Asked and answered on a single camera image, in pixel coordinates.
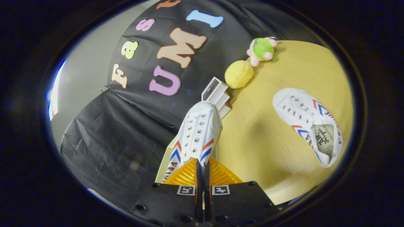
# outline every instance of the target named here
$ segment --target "red and blue chevron stripe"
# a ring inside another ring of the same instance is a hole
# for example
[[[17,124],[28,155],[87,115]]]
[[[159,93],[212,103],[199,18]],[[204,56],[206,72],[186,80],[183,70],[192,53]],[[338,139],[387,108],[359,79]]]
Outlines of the red and blue chevron stripe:
[[[305,132],[305,133],[309,133],[308,131],[306,131],[306,130],[302,130],[302,129],[298,129],[298,130],[296,130],[296,128],[303,128],[302,126],[300,126],[300,125],[291,125],[292,126],[292,128],[293,128],[293,130],[295,131],[295,132],[297,132],[297,133],[299,133],[299,135],[304,139],[304,137],[302,136],[302,132]],[[320,161],[320,163],[322,164],[322,162],[321,162],[321,159],[320,159],[320,157],[318,157],[318,154],[317,154],[317,152],[316,151],[314,151],[314,153],[316,154],[316,156],[317,156],[317,159]]]
[[[314,108],[320,111],[321,116],[323,116],[322,109],[328,111],[323,105],[321,105],[317,100],[313,99]]]
[[[202,156],[201,159],[199,160],[200,162],[202,162],[202,160],[208,156],[210,154],[210,152],[212,151],[213,148],[213,142],[215,141],[215,139],[212,139],[211,141],[209,141],[205,146],[203,146],[202,149]]]
[[[303,129],[298,129],[298,130],[296,130],[296,128],[303,128],[303,127],[300,126],[300,125],[291,125],[291,126],[292,126],[292,129],[293,129],[295,132],[297,132],[297,133],[300,135],[300,137],[302,137],[302,138],[304,138],[304,137],[302,136],[302,132],[309,133],[308,131],[303,130]]]
[[[177,141],[177,142],[174,144],[173,151],[174,151],[174,152],[171,154],[170,161],[171,161],[175,156],[177,156],[178,161],[181,163],[181,155],[179,155],[179,153],[182,152],[182,148],[181,148],[181,144],[179,143],[179,141]]]

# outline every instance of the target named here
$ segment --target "wooden table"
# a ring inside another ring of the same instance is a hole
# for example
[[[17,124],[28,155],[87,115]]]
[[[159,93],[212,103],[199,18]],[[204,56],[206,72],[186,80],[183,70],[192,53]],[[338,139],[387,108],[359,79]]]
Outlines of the wooden table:
[[[261,62],[244,88],[227,90],[232,110],[222,120],[218,160],[243,181],[258,182],[274,204],[309,191],[339,163],[322,168],[312,148],[280,120],[272,98],[286,87],[310,93],[334,116],[344,138],[339,159],[353,124],[352,94],[345,73],[332,52],[316,44],[278,41],[274,58]],[[168,166],[172,146],[167,147],[157,182]]]

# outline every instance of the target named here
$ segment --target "gray wall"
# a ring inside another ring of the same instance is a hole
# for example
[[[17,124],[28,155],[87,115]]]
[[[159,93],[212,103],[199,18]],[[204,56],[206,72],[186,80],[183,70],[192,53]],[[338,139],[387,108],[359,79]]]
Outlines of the gray wall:
[[[91,31],[72,50],[60,75],[58,112],[51,120],[58,147],[70,122],[105,89],[109,62],[121,35],[157,1],[150,0],[120,13]]]

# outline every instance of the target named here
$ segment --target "sneaker insole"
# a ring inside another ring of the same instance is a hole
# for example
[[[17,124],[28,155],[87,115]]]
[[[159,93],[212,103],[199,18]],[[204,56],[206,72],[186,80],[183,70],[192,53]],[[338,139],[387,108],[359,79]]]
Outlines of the sneaker insole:
[[[332,158],[334,151],[334,126],[330,124],[315,125],[318,150]]]

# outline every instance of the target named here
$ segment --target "white sneaker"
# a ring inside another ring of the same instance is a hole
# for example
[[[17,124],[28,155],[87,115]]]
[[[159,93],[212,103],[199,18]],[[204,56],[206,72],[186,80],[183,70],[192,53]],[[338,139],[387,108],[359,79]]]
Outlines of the white sneaker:
[[[284,88],[272,99],[279,117],[313,148],[321,166],[332,166],[343,145],[342,132],[331,113],[309,93]]]
[[[192,158],[206,166],[222,128],[219,111],[213,103],[195,104],[181,124],[163,182]]]

